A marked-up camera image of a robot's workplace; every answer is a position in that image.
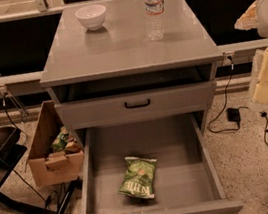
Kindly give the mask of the green jalapeno chip bag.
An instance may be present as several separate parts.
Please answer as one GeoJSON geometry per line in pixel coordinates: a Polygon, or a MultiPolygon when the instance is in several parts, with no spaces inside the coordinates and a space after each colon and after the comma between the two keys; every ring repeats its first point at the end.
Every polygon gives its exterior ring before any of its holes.
{"type": "Polygon", "coordinates": [[[141,199],[154,199],[153,181],[157,160],[128,156],[127,170],[118,190],[119,194],[141,199]]]}

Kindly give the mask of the grey drawer cabinet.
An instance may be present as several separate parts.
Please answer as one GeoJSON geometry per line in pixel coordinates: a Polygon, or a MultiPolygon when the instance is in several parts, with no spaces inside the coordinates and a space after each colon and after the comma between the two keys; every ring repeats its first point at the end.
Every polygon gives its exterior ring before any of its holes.
{"type": "MultiPolygon", "coordinates": [[[[40,84],[56,105],[214,81],[222,54],[184,0],[166,0],[163,40],[146,36],[142,0],[105,0],[106,22],[87,31],[64,8],[40,84]]],[[[208,110],[191,112],[203,128],[208,110]]],[[[83,144],[87,128],[71,130],[83,144]]]]}

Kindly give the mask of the green snack bag in box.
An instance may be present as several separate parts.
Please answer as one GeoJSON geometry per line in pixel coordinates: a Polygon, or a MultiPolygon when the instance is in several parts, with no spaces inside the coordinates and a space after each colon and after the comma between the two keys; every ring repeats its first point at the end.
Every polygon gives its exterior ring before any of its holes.
{"type": "Polygon", "coordinates": [[[51,144],[51,149],[54,153],[58,153],[60,151],[64,151],[65,146],[68,144],[69,132],[67,128],[62,126],[60,128],[60,132],[56,136],[56,139],[51,144]]]}

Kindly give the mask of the clear plastic water bottle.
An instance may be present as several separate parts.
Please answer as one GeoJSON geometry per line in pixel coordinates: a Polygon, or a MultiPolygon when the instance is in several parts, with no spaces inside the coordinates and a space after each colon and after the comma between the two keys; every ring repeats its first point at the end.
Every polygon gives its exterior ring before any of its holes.
{"type": "Polygon", "coordinates": [[[164,36],[164,0],[144,0],[146,33],[150,41],[162,40],[164,36]]]}

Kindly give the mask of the white ceramic bowl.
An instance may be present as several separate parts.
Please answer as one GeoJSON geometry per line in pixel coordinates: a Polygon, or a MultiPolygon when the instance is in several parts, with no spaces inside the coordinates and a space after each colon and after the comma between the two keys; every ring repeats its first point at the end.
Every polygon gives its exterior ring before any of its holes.
{"type": "Polygon", "coordinates": [[[84,6],[75,12],[76,19],[88,30],[98,30],[106,19],[106,7],[103,5],[84,6]]]}

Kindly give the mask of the brown cardboard box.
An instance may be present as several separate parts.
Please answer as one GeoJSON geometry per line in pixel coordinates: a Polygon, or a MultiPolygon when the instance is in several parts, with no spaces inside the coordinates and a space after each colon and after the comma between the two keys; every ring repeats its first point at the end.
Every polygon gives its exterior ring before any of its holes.
{"type": "Polygon", "coordinates": [[[38,187],[77,180],[84,160],[81,151],[66,154],[65,151],[55,152],[51,148],[63,125],[54,105],[52,101],[41,105],[28,155],[27,163],[38,187]]]}

